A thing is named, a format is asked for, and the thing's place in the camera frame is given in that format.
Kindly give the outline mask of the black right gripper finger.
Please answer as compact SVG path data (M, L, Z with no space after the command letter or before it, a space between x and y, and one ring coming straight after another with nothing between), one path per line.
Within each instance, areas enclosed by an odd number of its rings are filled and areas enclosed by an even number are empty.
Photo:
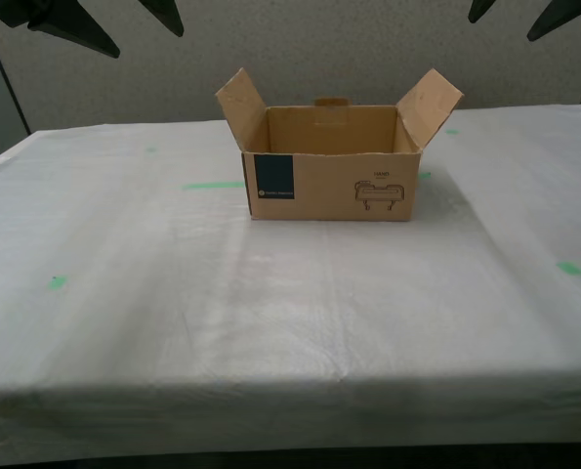
M476 23L479 21L495 2L496 0L473 0L468 12L469 22Z
M581 0L552 0L541 13L526 37L534 42L581 16Z

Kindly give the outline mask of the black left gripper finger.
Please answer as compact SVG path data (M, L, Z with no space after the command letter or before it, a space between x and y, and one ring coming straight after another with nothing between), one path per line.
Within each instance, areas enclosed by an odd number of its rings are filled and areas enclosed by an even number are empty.
M178 37L184 35L184 25L175 0L140 0L140 3L173 34Z
M118 59L120 50L76 0L0 0L0 21L10 28L23 24Z

